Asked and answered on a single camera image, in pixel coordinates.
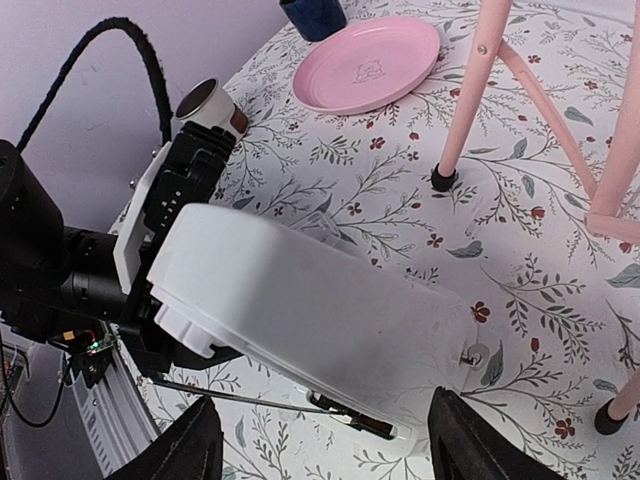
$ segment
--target thin metal stick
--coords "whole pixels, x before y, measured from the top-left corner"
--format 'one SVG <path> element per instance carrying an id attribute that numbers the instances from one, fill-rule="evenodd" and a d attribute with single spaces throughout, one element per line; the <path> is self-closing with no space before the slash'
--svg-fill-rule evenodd
<path id="1" fill-rule="evenodd" d="M 304 408 L 295 405 L 286 405 L 284 403 L 269 402 L 268 400 L 260 400 L 257 398 L 242 397 L 240 395 L 231 395 L 229 393 L 216 392 L 214 390 L 206 390 L 204 388 L 192 387 L 182 383 L 170 382 L 164 378 L 151 378 L 151 383 L 159 387 L 178 390 L 180 392 L 193 393 L 195 395 L 204 395 L 206 397 L 218 398 L 220 400 L 229 400 L 230 402 L 249 403 L 252 405 L 260 405 L 262 407 L 279 408 L 280 410 L 291 410 L 294 412 L 313 413 L 318 415 L 346 415 L 339 410 L 320 410 L 317 408 Z"/>

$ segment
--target gray floor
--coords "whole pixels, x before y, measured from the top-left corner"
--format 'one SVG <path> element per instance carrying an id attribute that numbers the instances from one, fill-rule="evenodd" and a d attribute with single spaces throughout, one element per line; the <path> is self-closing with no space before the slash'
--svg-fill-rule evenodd
<path id="1" fill-rule="evenodd" d="M 58 350 L 39 347 L 31 361 L 31 381 L 20 385 L 15 399 L 30 420 L 49 415 L 60 366 Z M 12 480 L 102 479 L 70 390 L 63 393 L 60 409 L 46 428 L 29 428 L 9 412 L 3 430 Z"/>

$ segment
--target red flower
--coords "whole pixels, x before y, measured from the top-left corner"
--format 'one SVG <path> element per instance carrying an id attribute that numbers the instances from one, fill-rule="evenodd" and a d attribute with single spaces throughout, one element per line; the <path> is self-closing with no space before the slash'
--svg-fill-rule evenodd
<path id="1" fill-rule="evenodd" d="M 566 420 L 558 420 L 556 422 L 556 435 L 560 436 L 562 440 L 567 438 L 569 435 L 572 437 L 576 434 L 576 429 L 571 426 L 571 419 L 567 418 Z"/>
<path id="2" fill-rule="evenodd" d="M 375 149 L 380 150 L 385 143 L 386 142 L 382 137 L 374 138 L 373 140 L 371 140 L 371 145 L 369 145 L 369 148 L 371 150 L 375 150 Z"/>
<path id="3" fill-rule="evenodd" d="M 362 209 L 360 208 L 360 202 L 356 202 L 353 205 L 349 205 L 347 207 L 347 211 L 349 212 L 349 215 L 351 215 L 352 217 L 354 215 L 359 215 L 362 213 Z"/>
<path id="4" fill-rule="evenodd" d="M 428 247 L 440 248 L 440 244 L 444 241 L 444 238 L 439 237 L 435 233 L 431 234 L 431 240 L 427 242 Z"/>
<path id="5" fill-rule="evenodd" d="M 536 220 L 542 220 L 545 216 L 544 208 L 542 207 L 533 207 L 531 209 L 531 216 Z"/>
<path id="6" fill-rule="evenodd" d="M 478 302 L 475 307 L 471 307 L 471 313 L 473 314 L 473 318 L 476 319 L 476 322 L 486 323 L 487 318 L 491 315 L 491 310 L 484 306 L 484 302 Z"/>

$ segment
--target table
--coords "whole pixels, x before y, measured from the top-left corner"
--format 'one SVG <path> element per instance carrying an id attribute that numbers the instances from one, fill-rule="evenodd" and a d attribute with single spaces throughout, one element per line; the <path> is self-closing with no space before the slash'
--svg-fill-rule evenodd
<path id="1" fill-rule="evenodd" d="M 515 445 L 567 478 L 640 478 L 636 414 L 613 438 L 592 419 L 640 366 L 640 249 L 585 229 L 588 199 L 558 144 L 506 68 L 489 82 L 453 190 L 436 193 L 442 150 L 464 72 L 478 1 L 347 0 L 351 21 L 414 15 L 443 46 L 434 72 L 406 98 L 365 115 L 301 107 L 291 79 L 311 46 L 289 25 L 229 82 L 251 120 L 213 201 L 290 225 L 322 206 L 342 247 L 416 281 L 457 292 L 499 368 L 462 396 Z M 511 45 L 570 120 L 596 172 L 615 125 L 630 29 L 529 4 L 512 10 Z M 637 218 L 638 207 L 628 212 Z M 195 397 L 140 392 L 161 428 Z M 287 401 L 292 383 L 240 358 L 170 377 Z M 307 416 L 217 402 L 225 479 L 423 480 L 428 458 L 389 458 Z"/>

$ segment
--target pink stand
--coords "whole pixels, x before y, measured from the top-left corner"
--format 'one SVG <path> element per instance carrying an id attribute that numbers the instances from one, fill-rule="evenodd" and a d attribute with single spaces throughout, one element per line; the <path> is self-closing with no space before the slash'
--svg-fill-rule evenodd
<path id="1" fill-rule="evenodd" d="M 591 210 L 586 215 L 588 230 L 594 235 L 616 237 L 640 245 L 640 223 L 619 218 L 624 197 L 640 164 L 640 0 L 636 2 L 634 28 L 634 39 L 638 40 L 633 42 L 622 107 L 599 185 L 562 116 L 526 62 L 503 38 L 512 3 L 513 0 L 482 2 L 458 106 L 440 163 L 431 176 L 433 188 L 444 192 L 453 185 L 456 165 L 480 106 L 491 69 L 496 58 L 500 58 L 549 124 L 587 195 L 592 199 Z M 640 403 L 640 373 L 629 381 L 618 398 L 605 406 L 608 411 L 604 413 L 607 413 L 609 420 L 618 424 L 637 403 Z"/>

